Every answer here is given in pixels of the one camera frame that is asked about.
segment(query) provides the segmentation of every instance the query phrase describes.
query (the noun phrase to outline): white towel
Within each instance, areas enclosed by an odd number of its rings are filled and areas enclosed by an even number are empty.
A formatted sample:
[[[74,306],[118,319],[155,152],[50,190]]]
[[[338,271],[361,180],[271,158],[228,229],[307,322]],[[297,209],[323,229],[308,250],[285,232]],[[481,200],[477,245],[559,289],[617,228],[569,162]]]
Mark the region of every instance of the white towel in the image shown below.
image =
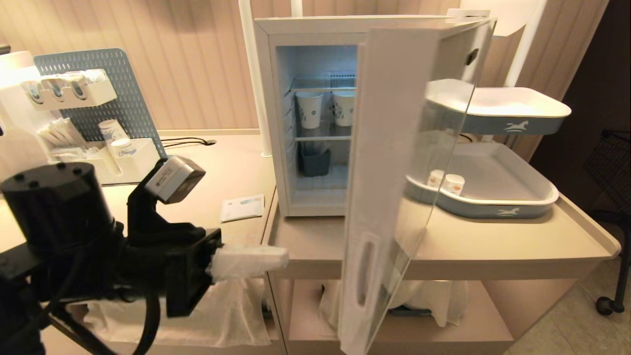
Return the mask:
[[[324,294],[318,308],[320,316],[334,328],[339,322],[340,283],[339,280],[322,283]],[[392,298],[390,309],[401,305],[415,310],[429,309],[439,327],[446,327],[447,323],[459,325],[466,312],[468,295],[467,281],[402,281]],[[330,334],[327,329],[322,329],[322,332],[323,335]]]
[[[228,347],[270,345],[263,321],[261,279],[236,279],[211,286],[189,317],[167,318],[165,300],[154,341],[158,345]],[[88,303],[84,321],[101,338],[138,343],[143,331],[144,301]]]

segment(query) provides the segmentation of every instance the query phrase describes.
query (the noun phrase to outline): pegboard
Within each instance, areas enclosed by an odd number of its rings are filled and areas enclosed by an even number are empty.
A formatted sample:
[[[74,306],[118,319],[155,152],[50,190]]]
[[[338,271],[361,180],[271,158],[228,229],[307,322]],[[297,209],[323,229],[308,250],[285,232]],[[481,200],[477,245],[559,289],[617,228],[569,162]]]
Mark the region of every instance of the pegboard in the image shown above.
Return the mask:
[[[109,48],[55,53],[33,60],[41,75],[87,69],[103,69],[107,73],[118,98],[100,106],[60,110],[64,117],[70,117],[85,140],[102,141],[98,123],[117,119],[130,138],[153,139],[160,156],[167,157],[125,51]]]

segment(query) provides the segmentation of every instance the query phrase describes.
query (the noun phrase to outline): black cable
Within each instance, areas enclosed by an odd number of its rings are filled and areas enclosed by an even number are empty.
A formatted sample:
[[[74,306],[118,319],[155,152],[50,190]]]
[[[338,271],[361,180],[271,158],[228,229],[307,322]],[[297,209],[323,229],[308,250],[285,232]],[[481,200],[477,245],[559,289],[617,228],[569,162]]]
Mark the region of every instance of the black cable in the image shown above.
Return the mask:
[[[103,344],[103,342],[99,338],[97,338],[96,335],[94,335],[82,324],[74,320],[73,317],[66,311],[65,305],[62,305],[61,307],[53,310],[51,314],[55,316],[55,318],[62,321],[66,326],[68,326],[70,330],[72,330],[72,332],[70,332],[69,334],[66,333],[68,332],[67,329],[64,329],[65,331],[60,330],[64,333],[65,336],[69,337],[75,342],[77,342],[77,339],[75,339],[75,337],[78,338],[78,340],[82,342],[81,346],[87,347],[88,349],[86,350],[90,351],[92,354],[116,355],[116,353],[108,348],[107,345]]]
[[[471,137],[466,136],[466,135],[464,135],[464,134],[462,134],[462,133],[460,133],[460,136],[461,136],[461,137],[465,137],[465,138],[467,138],[467,139],[468,139],[471,143],[473,143],[473,140],[471,139]]]
[[[182,144],[201,144],[201,145],[206,145],[206,146],[210,146],[210,145],[214,145],[215,143],[217,143],[216,140],[205,140],[203,138],[199,138],[199,137],[182,137],[182,138],[168,138],[168,139],[163,139],[160,141],[177,141],[177,140],[195,140],[195,141],[182,141],[179,143],[173,143],[173,144],[169,144],[169,145],[165,145],[165,148],[168,147],[174,147],[176,145],[182,145]]]
[[[160,297],[151,287],[143,287],[143,292],[146,299],[143,334],[133,355],[145,355],[149,351],[160,326]]]
[[[48,302],[48,304],[46,305],[46,307],[44,307],[44,309],[40,312],[40,314],[38,314],[26,327],[14,333],[9,338],[9,340],[7,340],[3,344],[4,346],[13,345],[15,342],[19,341],[22,337],[27,335],[29,332],[33,331],[35,327],[39,328],[40,324],[44,321],[44,319],[48,317],[48,314],[50,313],[50,311],[57,308],[57,305],[59,305],[59,302],[61,301],[61,299],[66,295],[66,292],[68,291],[70,286],[73,284],[74,279],[76,278],[77,274],[82,269],[85,257],[86,257],[86,253],[84,250],[79,250],[77,252],[76,256],[74,257],[73,266],[70,268],[70,272],[68,273],[68,276],[66,276],[66,279],[64,280],[64,282],[61,284],[61,287],[59,288],[59,291],[57,292],[57,294],[52,299],[50,299],[50,302]]]

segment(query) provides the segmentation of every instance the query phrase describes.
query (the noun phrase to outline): lower shelf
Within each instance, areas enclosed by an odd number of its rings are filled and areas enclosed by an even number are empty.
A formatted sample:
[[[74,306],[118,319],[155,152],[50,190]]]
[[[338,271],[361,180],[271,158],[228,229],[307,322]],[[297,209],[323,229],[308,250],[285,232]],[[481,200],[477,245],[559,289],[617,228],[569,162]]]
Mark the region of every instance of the lower shelf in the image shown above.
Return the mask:
[[[335,341],[336,331],[320,318],[322,296],[318,280],[296,280],[293,290],[289,341]],[[512,342],[513,336],[480,281],[469,281],[467,314],[460,326],[440,328],[432,317],[386,316],[379,342]]]
[[[281,340],[278,339],[276,325],[274,320],[265,319],[265,327],[268,330],[271,344],[269,346],[232,346],[232,347],[206,347],[206,346],[187,346],[187,345],[160,345],[153,344],[150,354],[168,355],[168,354],[190,354],[190,355],[278,355],[282,354],[284,347]],[[135,343],[131,342],[107,342],[107,346],[119,354],[130,354],[136,348]]]
[[[329,174],[323,176],[298,176],[297,188],[300,191],[345,190],[348,184],[348,165],[333,165]]]

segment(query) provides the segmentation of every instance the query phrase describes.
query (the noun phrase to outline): small cup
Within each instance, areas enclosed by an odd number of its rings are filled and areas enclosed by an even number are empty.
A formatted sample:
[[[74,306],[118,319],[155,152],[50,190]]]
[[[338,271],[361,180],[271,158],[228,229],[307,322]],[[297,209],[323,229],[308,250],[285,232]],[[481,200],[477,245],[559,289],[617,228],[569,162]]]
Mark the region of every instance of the small cup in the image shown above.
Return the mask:
[[[430,172],[430,178],[427,179],[427,186],[439,188],[443,175],[445,175],[445,172],[440,169],[432,170],[432,172]]]
[[[300,125],[305,129],[314,129],[320,126],[320,117],[322,116],[322,97],[321,92],[297,92],[296,101],[298,102],[298,118]]]
[[[333,113],[335,124],[342,127],[353,125],[353,113],[355,112],[355,92],[333,92]]]
[[[125,130],[122,129],[121,124],[115,119],[108,119],[98,124],[103,134],[103,140],[109,145],[115,140],[129,139]]]
[[[454,195],[460,196],[464,188],[464,177],[457,174],[447,174],[443,188]]]
[[[112,142],[112,148],[119,158],[128,157],[136,153],[136,147],[129,138],[123,138]]]

